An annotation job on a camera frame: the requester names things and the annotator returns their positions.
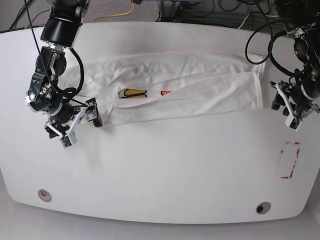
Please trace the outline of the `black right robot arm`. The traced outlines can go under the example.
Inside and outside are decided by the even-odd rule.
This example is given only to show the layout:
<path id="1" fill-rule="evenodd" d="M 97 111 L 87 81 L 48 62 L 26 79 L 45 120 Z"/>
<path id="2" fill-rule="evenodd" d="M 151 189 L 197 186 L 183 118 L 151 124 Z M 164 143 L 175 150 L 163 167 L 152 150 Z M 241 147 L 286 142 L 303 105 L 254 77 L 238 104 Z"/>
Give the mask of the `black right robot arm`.
<path id="1" fill-rule="evenodd" d="M 74 50 L 74 42 L 89 8 L 88 0 L 50 0 L 51 12 L 40 39 L 46 44 L 38 49 L 35 72 L 26 93 L 26 104 L 35 112 L 48 117 L 45 130 L 50 138 L 67 138 L 76 119 L 86 118 L 96 128 L 103 126 L 95 98 L 85 103 L 75 100 L 84 85 L 84 65 Z M 64 49 L 68 48 L 79 64 L 78 87 L 61 89 L 59 77 L 65 72 L 67 60 Z"/>

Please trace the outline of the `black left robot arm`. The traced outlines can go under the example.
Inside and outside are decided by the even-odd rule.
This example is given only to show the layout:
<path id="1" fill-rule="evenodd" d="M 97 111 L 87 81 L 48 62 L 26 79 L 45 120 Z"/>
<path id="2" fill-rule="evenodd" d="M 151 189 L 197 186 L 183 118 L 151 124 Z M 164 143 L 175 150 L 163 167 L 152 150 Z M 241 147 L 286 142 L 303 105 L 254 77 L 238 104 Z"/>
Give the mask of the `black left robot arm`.
<path id="1" fill-rule="evenodd" d="M 270 83 L 277 90 L 271 108 L 277 111 L 283 106 L 288 127 L 297 129 L 304 118 L 320 110 L 314 103 L 320 96 L 320 2 L 274 0 L 273 5 L 284 30 L 270 35 L 267 58 L 289 80 Z M 275 41 L 290 34 L 294 39 L 294 54 L 303 64 L 302 70 L 293 72 L 281 66 L 272 54 Z"/>

